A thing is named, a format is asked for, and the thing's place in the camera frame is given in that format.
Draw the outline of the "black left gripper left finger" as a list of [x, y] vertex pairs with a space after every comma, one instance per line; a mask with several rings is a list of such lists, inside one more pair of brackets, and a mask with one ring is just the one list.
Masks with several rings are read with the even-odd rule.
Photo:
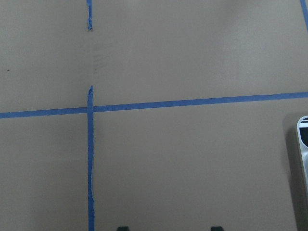
[[130, 231], [130, 229], [128, 226], [122, 226], [122, 227], [118, 227], [116, 231]]

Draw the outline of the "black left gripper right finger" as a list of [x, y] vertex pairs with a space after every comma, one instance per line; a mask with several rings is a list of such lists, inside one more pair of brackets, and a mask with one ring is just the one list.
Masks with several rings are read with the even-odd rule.
[[221, 226], [212, 226], [210, 231], [223, 231], [223, 228]]

